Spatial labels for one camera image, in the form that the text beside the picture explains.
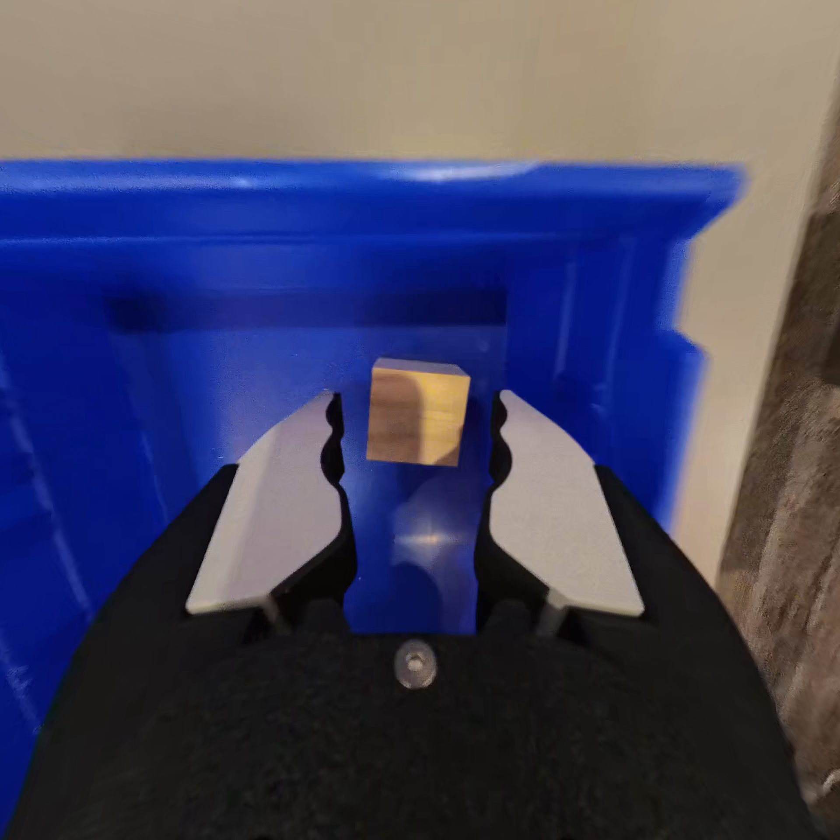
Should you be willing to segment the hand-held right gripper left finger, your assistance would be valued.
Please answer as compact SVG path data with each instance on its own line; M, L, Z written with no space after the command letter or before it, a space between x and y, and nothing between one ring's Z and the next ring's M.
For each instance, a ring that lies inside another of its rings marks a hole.
M190 616L260 610L292 627L311 602L343 606L358 556L342 439L341 396L323 391L245 451L186 598Z

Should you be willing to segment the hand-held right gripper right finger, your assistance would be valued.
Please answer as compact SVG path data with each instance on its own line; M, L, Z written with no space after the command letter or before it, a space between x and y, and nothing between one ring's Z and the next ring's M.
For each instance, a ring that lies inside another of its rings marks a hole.
M502 602L531 629L558 633L569 610L644 614L595 463L561 426L513 391L490 415L491 485L476 535L476 630Z

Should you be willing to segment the blue plastic bin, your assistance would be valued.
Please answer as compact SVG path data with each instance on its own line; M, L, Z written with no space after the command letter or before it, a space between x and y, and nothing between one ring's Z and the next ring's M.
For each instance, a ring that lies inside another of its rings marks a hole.
M2 161L2 829L70 658L225 465L342 398L353 629L473 630L509 389L670 530L704 366L677 327L735 164ZM470 376L458 465L366 458L381 358Z

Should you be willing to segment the pale grained wooden cube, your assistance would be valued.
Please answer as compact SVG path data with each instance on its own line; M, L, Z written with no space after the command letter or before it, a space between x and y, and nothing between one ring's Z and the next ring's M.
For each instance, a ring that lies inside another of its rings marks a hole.
M456 364L381 357L371 372L366 458L456 467L470 376Z

